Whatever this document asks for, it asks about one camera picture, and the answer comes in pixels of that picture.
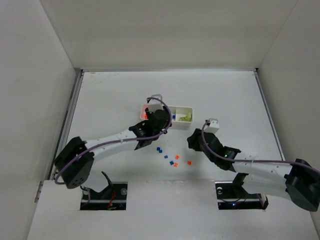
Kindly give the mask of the green 2x2 lego brick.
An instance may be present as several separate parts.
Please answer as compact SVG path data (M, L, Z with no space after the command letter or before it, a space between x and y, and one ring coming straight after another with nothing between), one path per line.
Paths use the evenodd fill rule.
M183 117L180 117L180 118L179 118L179 121L180 121L180 122L188 122L189 119L188 119L186 116L183 116Z

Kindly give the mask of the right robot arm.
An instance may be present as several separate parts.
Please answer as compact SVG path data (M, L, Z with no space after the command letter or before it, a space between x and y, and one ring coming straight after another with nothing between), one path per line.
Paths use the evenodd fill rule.
M224 146L214 133L195 129L188 148L202 152L224 171L236 173L232 184L247 194L266 194L292 201L309 212L320 205L320 172L303 159L292 161L236 159L237 148Z

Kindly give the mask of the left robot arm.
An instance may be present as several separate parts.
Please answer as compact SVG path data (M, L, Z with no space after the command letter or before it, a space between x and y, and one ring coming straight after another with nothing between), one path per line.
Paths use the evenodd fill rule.
M172 125L172 115L167 109L147 113L143 120L128 129L99 139L72 138L54 160L57 174L54 182L68 189L82 186L95 192L107 184L96 173L91 173L95 163L107 157L127 151L136 151L149 146L160 135L166 134Z

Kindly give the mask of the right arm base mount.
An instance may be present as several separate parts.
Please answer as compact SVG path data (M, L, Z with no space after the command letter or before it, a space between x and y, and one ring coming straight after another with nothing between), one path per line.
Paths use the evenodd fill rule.
M268 198L260 193L248 193L244 180L248 174L238 173L233 181L216 181L215 191L219 210L266 210Z

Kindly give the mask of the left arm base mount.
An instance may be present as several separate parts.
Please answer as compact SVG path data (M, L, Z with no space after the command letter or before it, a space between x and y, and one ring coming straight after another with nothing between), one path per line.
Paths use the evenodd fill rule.
M125 211L127 208L127 182L112 182L109 176L102 171L107 180L106 187L96 192L91 188L80 187L82 199L81 211Z

